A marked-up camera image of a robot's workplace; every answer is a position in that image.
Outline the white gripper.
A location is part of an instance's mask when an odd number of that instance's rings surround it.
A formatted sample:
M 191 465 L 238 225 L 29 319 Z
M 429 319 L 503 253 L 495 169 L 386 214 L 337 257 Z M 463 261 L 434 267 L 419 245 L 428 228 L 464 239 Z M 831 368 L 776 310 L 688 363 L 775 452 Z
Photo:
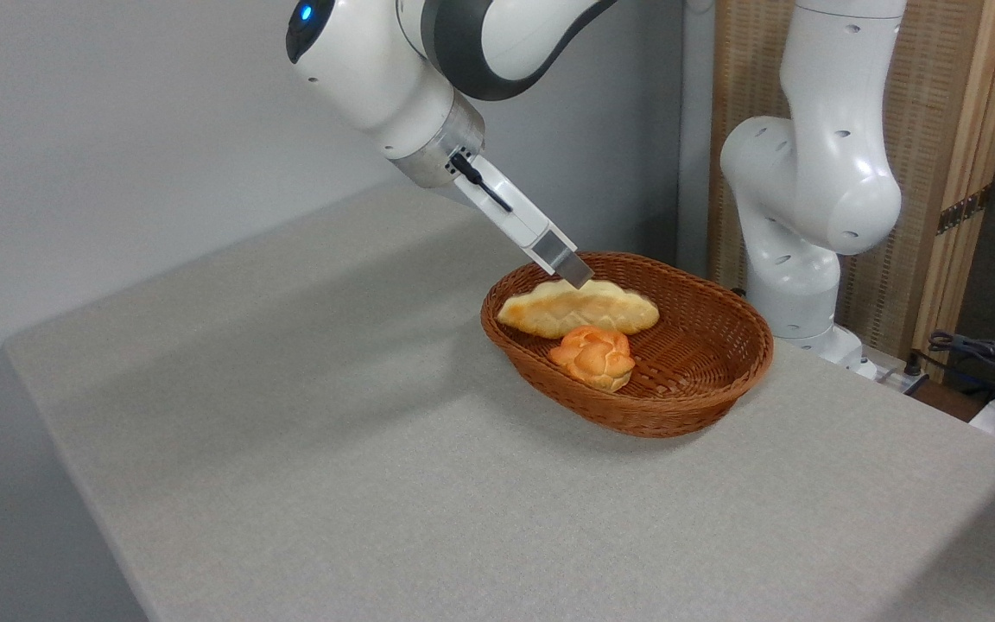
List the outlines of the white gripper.
M 577 255 L 576 244 L 498 167 L 481 155 L 467 158 L 461 153 L 451 156 L 450 165 L 458 173 L 455 187 L 542 270 L 576 289 L 593 278 L 595 272 Z

